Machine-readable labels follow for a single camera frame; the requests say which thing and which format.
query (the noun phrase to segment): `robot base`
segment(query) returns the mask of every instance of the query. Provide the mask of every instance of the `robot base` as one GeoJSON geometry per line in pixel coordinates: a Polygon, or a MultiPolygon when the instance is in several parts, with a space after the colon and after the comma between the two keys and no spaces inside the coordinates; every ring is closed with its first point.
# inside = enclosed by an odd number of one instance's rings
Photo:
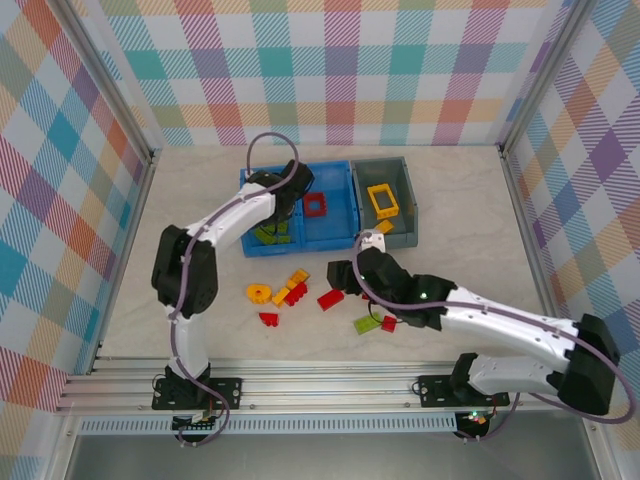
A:
{"type": "MultiPolygon", "coordinates": [[[[218,392],[229,404],[231,410],[240,408],[242,395],[241,378],[210,378],[211,367],[198,377],[198,381],[218,392]]],[[[222,403],[207,392],[191,383],[190,380],[175,374],[169,366],[165,368],[165,377],[158,378],[153,386],[151,403],[153,410],[220,410],[222,403]]]]}

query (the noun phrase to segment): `orange gear toy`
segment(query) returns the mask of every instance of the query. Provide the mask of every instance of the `orange gear toy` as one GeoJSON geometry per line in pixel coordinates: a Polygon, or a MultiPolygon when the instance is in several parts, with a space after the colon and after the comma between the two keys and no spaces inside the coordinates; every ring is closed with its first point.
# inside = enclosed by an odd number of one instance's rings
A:
{"type": "Polygon", "coordinates": [[[271,301],[271,287],[253,283],[247,287],[247,297],[256,305],[264,305],[271,301]]]}

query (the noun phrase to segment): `wire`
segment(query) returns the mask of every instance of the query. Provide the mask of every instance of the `wire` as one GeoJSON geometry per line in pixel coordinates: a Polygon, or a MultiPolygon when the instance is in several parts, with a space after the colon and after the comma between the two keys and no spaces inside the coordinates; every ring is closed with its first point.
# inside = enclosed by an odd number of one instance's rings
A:
{"type": "MultiPolygon", "coordinates": [[[[369,235],[371,235],[371,233],[369,233],[369,232],[362,232],[362,233],[360,233],[360,235],[358,235],[358,237],[356,239],[355,247],[354,247],[354,255],[353,255],[353,258],[351,260],[351,264],[353,266],[353,273],[355,274],[356,280],[360,284],[360,287],[367,294],[367,296],[370,299],[374,300],[378,305],[380,305],[382,307],[385,307],[385,308],[395,309],[395,310],[422,310],[422,309],[425,309],[425,308],[440,308],[440,307],[468,308],[468,309],[472,309],[472,310],[479,310],[479,311],[483,311],[483,312],[486,311],[486,312],[490,312],[490,313],[495,313],[496,315],[501,315],[503,317],[508,317],[508,318],[513,319],[513,320],[517,320],[519,322],[526,323],[527,325],[531,325],[531,326],[534,326],[534,327],[541,328],[543,330],[548,330],[549,329],[548,325],[546,325],[545,323],[542,323],[542,322],[540,322],[538,320],[534,320],[532,318],[528,318],[528,317],[525,317],[524,315],[520,315],[520,314],[515,313],[515,312],[510,312],[510,311],[502,309],[502,308],[496,308],[496,307],[481,305],[481,304],[477,304],[477,303],[468,303],[468,302],[426,302],[426,303],[403,304],[403,303],[389,302],[389,301],[385,300],[384,298],[380,298],[371,289],[371,287],[369,287],[369,285],[367,285],[367,283],[365,282],[364,278],[360,274],[360,269],[358,268],[358,253],[360,251],[360,244],[362,243],[363,238],[365,236],[368,237],[369,235]]],[[[611,360],[609,360],[609,358],[607,358],[606,355],[604,355],[597,348],[595,348],[591,344],[585,342],[581,338],[578,338],[578,337],[576,337],[574,335],[566,333],[566,332],[564,332],[562,330],[556,330],[554,333],[556,335],[562,337],[562,338],[570,340],[571,342],[581,346],[582,348],[587,350],[589,353],[594,355],[602,363],[604,363],[613,372],[613,374],[616,377],[618,377],[618,380],[620,380],[620,383],[622,384],[622,387],[624,388],[624,391],[625,391],[627,397],[629,398],[629,408],[627,409],[627,412],[624,415],[620,416],[620,417],[603,418],[603,417],[598,417],[596,415],[590,415],[588,413],[581,412],[579,410],[576,410],[575,408],[572,408],[572,407],[570,407],[568,405],[565,405],[564,403],[555,402],[555,401],[550,400],[548,398],[545,398],[545,397],[543,397],[541,395],[538,395],[537,393],[530,393],[530,395],[533,396],[534,398],[537,398],[538,400],[540,400],[540,401],[542,401],[544,403],[548,403],[549,405],[552,405],[554,407],[557,407],[557,408],[566,410],[568,412],[574,413],[576,415],[581,416],[582,418],[585,418],[587,420],[591,420],[592,422],[596,422],[596,423],[603,423],[603,424],[607,424],[607,425],[615,425],[615,424],[620,424],[620,423],[627,422],[631,418],[633,418],[633,415],[635,414],[636,408],[637,408],[637,400],[636,400],[636,397],[635,397],[635,395],[633,393],[633,388],[631,387],[631,384],[629,383],[629,380],[627,380],[627,377],[625,377],[624,373],[622,373],[622,370],[620,370],[617,365],[615,365],[611,360]]]]}
{"type": "Polygon", "coordinates": [[[249,200],[251,198],[260,196],[260,195],[264,195],[265,193],[269,193],[272,192],[280,187],[282,187],[283,185],[286,185],[295,175],[296,171],[298,170],[298,165],[300,164],[300,156],[298,154],[298,149],[296,148],[295,144],[285,135],[278,133],[278,132],[265,132],[265,133],[261,133],[260,135],[256,136],[253,140],[251,140],[251,143],[249,143],[249,147],[247,148],[247,174],[249,174],[251,172],[251,152],[253,150],[254,145],[256,144],[256,142],[258,140],[260,140],[263,137],[278,137],[281,140],[284,140],[293,150],[293,157],[294,157],[294,164],[293,164],[293,168],[291,169],[291,171],[289,172],[289,174],[283,178],[281,181],[279,181],[278,183],[271,185],[270,187],[267,187],[263,190],[257,191],[257,192],[253,192],[250,193],[248,195],[245,195],[244,197],[236,197],[235,199],[233,199],[232,201],[230,201],[229,203],[223,205],[222,207],[220,207],[218,210],[216,210],[213,215],[211,215],[211,217],[209,217],[209,219],[204,222],[202,224],[202,226],[198,229],[198,231],[196,232],[196,234],[191,238],[191,240],[189,241],[189,244],[187,245],[187,249],[184,253],[184,260],[182,263],[182,276],[180,279],[180,294],[178,295],[178,301],[176,302],[176,308],[168,315],[169,316],[169,320],[171,320],[171,354],[173,355],[173,357],[175,358],[176,361],[176,365],[178,366],[178,368],[180,369],[180,371],[182,372],[182,374],[185,376],[185,378],[187,378],[191,383],[193,383],[194,385],[196,385],[198,388],[200,388],[201,390],[204,390],[206,393],[208,393],[209,395],[212,395],[214,398],[216,398],[218,401],[220,401],[220,403],[222,404],[222,411],[220,412],[220,415],[222,416],[222,414],[225,414],[224,420],[222,422],[222,425],[220,426],[220,428],[218,428],[218,430],[216,430],[215,432],[211,433],[210,435],[208,435],[204,440],[200,441],[200,442],[187,442],[186,440],[184,440],[184,438],[182,437],[182,431],[178,431],[178,438],[179,440],[182,442],[182,445],[187,445],[190,447],[197,447],[200,445],[206,445],[207,443],[215,440],[218,436],[220,436],[220,434],[222,433],[222,431],[227,427],[227,425],[229,424],[229,417],[231,416],[231,410],[229,408],[229,403],[227,402],[227,400],[220,395],[220,393],[216,392],[215,390],[209,388],[207,385],[205,385],[204,383],[198,381],[196,378],[194,378],[189,371],[186,369],[186,367],[184,366],[184,364],[182,363],[182,360],[180,359],[180,355],[178,354],[178,346],[177,346],[177,339],[176,339],[176,329],[177,329],[177,318],[178,315],[180,314],[180,311],[182,310],[182,307],[184,305],[186,296],[187,296],[187,283],[188,283],[188,279],[189,279],[189,265],[191,263],[191,252],[193,251],[193,247],[195,246],[196,242],[198,241],[198,239],[200,238],[200,236],[204,233],[204,231],[213,223],[215,222],[218,218],[220,218],[220,216],[222,216],[224,213],[226,213],[227,211],[229,211],[231,208],[235,207],[236,205],[238,205],[241,202],[244,202],[246,200],[249,200]]]}

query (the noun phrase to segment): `plaid wallpaper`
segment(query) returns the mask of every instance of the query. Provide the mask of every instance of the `plaid wallpaper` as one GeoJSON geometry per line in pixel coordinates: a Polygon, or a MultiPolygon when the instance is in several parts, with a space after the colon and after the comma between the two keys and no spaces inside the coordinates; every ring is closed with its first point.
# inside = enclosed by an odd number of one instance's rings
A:
{"type": "Polygon", "coordinates": [[[514,153],[562,313],[606,319],[640,396],[640,0],[599,2],[514,153]]]}
{"type": "Polygon", "coordinates": [[[542,44],[540,21],[562,4],[99,0],[114,52],[83,1],[105,61],[121,78],[114,58],[126,58],[171,145],[244,144],[266,130],[316,144],[495,143],[514,84],[536,68],[525,54],[536,35],[542,44]]]}
{"type": "Polygon", "coordinates": [[[45,0],[0,1],[0,479],[89,353],[143,163],[45,0]]]}
{"type": "Polygon", "coordinates": [[[544,61],[547,59],[547,56],[551,51],[551,46],[556,41],[558,34],[562,30],[564,22],[566,21],[571,7],[575,3],[575,1],[576,0],[563,0],[562,6],[560,7],[560,10],[558,10],[556,18],[553,20],[553,24],[551,25],[551,28],[549,29],[544,42],[542,42],[542,46],[540,47],[538,54],[531,64],[531,68],[529,69],[526,78],[524,82],[522,82],[522,86],[518,91],[518,96],[516,97],[515,102],[513,102],[511,110],[509,110],[509,115],[507,115],[507,119],[504,122],[502,129],[500,130],[500,134],[498,135],[496,143],[504,143],[509,130],[511,130],[511,126],[513,125],[513,120],[516,118],[516,115],[518,114],[518,112],[520,111],[520,107],[522,106],[522,102],[525,98],[527,98],[527,95],[529,95],[529,92],[531,91],[531,87],[533,87],[533,84],[538,78],[540,67],[542,67],[544,61]]]}

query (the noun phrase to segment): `gray plastic bin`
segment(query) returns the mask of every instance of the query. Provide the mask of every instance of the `gray plastic bin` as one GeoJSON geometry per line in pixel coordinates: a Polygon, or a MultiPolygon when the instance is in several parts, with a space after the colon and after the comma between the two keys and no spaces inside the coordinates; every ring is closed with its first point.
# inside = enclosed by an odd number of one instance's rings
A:
{"type": "Polygon", "coordinates": [[[404,157],[352,160],[351,172],[360,211],[360,228],[374,228],[382,221],[376,218],[367,187],[388,183],[398,202],[400,213],[387,219],[393,223],[393,230],[385,235],[386,247],[407,248],[418,245],[418,205],[404,157]]]}

